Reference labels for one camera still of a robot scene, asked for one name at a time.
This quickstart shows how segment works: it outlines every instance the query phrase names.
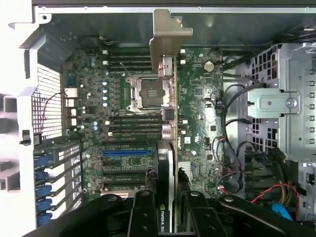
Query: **motherboard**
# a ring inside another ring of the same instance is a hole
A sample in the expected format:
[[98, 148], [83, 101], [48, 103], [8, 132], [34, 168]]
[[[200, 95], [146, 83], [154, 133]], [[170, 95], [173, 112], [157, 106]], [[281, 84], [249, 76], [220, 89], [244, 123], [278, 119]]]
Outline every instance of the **motherboard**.
[[84, 147], [85, 201], [150, 189], [146, 177], [168, 117], [176, 117], [174, 159], [191, 189], [216, 192], [221, 169], [211, 143], [221, 134], [222, 52], [183, 48], [174, 66], [174, 81], [159, 79], [148, 48], [79, 49], [64, 63], [71, 133]]

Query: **cpu socket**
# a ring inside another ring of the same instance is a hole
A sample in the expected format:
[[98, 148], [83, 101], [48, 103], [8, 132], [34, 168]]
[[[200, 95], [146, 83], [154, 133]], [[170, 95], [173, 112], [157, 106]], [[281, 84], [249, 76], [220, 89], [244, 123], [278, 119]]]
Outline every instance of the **cpu socket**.
[[131, 104], [127, 110], [142, 114], [160, 111], [162, 105], [169, 103], [169, 83], [160, 80], [158, 74], [139, 74], [126, 79], [130, 83]]

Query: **green circuit board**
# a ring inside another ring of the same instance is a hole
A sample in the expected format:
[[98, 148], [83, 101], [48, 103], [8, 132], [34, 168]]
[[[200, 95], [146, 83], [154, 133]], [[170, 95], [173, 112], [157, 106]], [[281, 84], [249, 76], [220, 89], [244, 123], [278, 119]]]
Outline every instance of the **green circuit board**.
[[[214, 63], [210, 73], [203, 66], [206, 61], [221, 62], [222, 52], [210, 52], [209, 48], [185, 51], [177, 56], [179, 133], [175, 159], [179, 167], [189, 166], [186, 172], [192, 190], [215, 193], [220, 168], [205, 139], [212, 141], [220, 135], [220, 110], [214, 109], [215, 100], [206, 98], [216, 97], [223, 89], [222, 66]], [[153, 80], [152, 86], [148, 85], [148, 97], [157, 97], [150, 101], [148, 110], [134, 113], [127, 108], [133, 93], [128, 79], [153, 74], [149, 49], [77, 50], [65, 65], [65, 87], [78, 90], [75, 130], [84, 145], [85, 201], [104, 191], [147, 188], [145, 172], [155, 169], [156, 142], [161, 139], [163, 124], [160, 108], [152, 108], [162, 101], [160, 82]]]

